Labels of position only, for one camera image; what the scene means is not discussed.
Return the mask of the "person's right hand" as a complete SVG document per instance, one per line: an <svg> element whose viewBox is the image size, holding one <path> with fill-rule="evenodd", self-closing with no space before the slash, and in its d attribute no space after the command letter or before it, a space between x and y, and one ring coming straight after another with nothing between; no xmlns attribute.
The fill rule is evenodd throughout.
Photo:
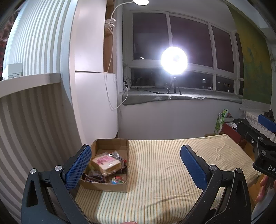
<svg viewBox="0 0 276 224"><path fill-rule="evenodd" d="M255 200L256 202L260 202L264 198L266 189L268 188L268 185L269 185L268 182L269 182L269 177L264 175L259 184L260 190Z"/></svg>

